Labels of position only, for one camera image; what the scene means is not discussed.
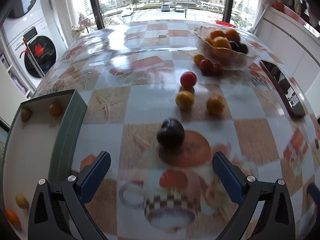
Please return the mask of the yellow green fruit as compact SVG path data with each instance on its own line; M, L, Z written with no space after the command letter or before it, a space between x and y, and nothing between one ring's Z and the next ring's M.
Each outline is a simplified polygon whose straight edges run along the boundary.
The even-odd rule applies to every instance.
M15 201L18 207L20 207L21 209L29 208L29 202L23 194L16 194Z
M27 122L31 118L31 115L32 115L32 111L30 109L22 108L21 110L22 122Z

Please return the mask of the white shallow tray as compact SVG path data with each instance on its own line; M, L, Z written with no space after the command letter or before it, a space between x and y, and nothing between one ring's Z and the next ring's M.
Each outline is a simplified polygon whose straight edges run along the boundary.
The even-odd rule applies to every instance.
M58 117L49 114L49 107L55 101L63 107ZM32 111L27 122L22 122L22 108ZM1 209L11 209L18 215L21 227L14 229L18 238L28 238L30 210L18 207L16 194L23 194L31 203L40 179L64 181L70 175L86 110L87 104L74 89L20 104L7 137L1 171Z

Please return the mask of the dark plum on table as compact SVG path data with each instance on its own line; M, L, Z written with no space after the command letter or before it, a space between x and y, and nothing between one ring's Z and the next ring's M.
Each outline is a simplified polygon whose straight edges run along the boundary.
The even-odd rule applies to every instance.
M185 138L185 130L182 124L174 119L165 119L157 132L158 143L166 150L174 150L179 148Z

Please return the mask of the orange small fruit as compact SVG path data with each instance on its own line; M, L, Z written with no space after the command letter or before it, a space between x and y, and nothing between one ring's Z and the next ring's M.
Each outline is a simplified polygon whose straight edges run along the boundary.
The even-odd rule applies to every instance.
M225 109L223 97L220 95L211 96L206 102L206 108L210 115L221 115Z

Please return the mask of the orange fruit in tray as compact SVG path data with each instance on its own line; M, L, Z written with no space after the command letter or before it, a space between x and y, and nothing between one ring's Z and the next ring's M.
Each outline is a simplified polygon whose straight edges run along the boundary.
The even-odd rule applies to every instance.
M16 215L16 213L14 211L12 211L11 209L6 209L5 210L5 215L7 217L7 220L9 221L9 223L13 227L18 228L18 229L21 227L20 219L19 219L18 215Z

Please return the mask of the black smartphone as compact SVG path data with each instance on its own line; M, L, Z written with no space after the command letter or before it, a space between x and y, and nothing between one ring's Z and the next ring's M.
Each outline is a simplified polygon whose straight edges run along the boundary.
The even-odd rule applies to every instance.
M260 66L274 85L289 116L294 119L304 117L303 105L280 68L276 64L265 60L260 61Z

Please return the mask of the yellow small fruit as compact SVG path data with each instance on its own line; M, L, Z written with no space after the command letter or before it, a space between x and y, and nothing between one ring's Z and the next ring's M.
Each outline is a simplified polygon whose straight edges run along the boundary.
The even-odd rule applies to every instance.
M188 111L194 104L194 96L191 92L183 90L177 93L175 102L179 109Z

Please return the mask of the checkered tablecloth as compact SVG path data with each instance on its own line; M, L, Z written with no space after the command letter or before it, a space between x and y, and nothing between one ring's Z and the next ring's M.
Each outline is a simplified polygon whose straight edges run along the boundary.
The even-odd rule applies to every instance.
M224 71L197 50L194 21L144 21L78 38L36 90L75 89L87 103L72 162L100 151L111 167L87 210L108 239L214 239L237 205L212 170L223 152L247 175L287 185L296 238L315 223L319 125L288 72L280 86L305 115L293 119L261 63L282 62L242 34L256 58Z

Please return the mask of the red cherry tomato fruit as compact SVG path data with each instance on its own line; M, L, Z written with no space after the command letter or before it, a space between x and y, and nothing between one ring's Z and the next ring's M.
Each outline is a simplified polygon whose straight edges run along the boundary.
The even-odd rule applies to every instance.
M197 77L193 72L185 72L180 78L180 83L184 88L191 88L196 84Z

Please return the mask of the glass fruit bowl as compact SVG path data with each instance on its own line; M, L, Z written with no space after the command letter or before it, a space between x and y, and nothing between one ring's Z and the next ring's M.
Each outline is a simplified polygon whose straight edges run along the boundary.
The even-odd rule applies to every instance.
M200 26L195 28L196 47L201 55L212 63L220 64L224 70L240 70L249 67L258 57L254 48L244 41L248 53L237 52L228 48L216 48L205 39L209 37L214 28Z

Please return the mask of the red broom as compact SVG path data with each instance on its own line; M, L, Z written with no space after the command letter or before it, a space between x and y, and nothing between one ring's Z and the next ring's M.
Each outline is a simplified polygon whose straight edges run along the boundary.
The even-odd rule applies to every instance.
M42 69L41 69L40 65L38 64L38 62L36 61L35 57L33 56L31 49L29 48L28 42L25 38L23 38L23 44L25 45L25 50L23 50L20 53L20 58L22 57L23 54L27 55L27 57L29 58L33 67L36 69L39 76L41 78L44 78L44 72L42 71Z

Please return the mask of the white washing machine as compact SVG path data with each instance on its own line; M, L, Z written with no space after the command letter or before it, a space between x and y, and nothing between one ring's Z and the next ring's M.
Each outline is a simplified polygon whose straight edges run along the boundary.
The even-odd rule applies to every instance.
M66 50L55 23L40 21L8 42L9 51L29 85L36 89Z

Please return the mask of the white cabinet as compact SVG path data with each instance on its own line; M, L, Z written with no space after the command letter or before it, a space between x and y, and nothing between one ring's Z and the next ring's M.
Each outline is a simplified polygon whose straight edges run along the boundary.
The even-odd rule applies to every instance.
M309 100L318 100L319 39L274 8L265 11L255 35L281 60Z

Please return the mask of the red plastic bucket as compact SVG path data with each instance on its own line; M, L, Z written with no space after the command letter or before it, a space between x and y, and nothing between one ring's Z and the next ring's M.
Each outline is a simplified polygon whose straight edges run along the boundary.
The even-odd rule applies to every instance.
M225 26L225 27L236 28L236 25L233 25L233 24L230 24L230 23L224 22L224 21L216 20L215 23L218 24L218 25Z

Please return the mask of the white dryer upper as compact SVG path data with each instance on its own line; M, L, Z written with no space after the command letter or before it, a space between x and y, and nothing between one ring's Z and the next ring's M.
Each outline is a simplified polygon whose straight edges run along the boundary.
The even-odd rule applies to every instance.
M3 31L9 42L24 31L44 20L42 2L44 0L18 0L3 24Z

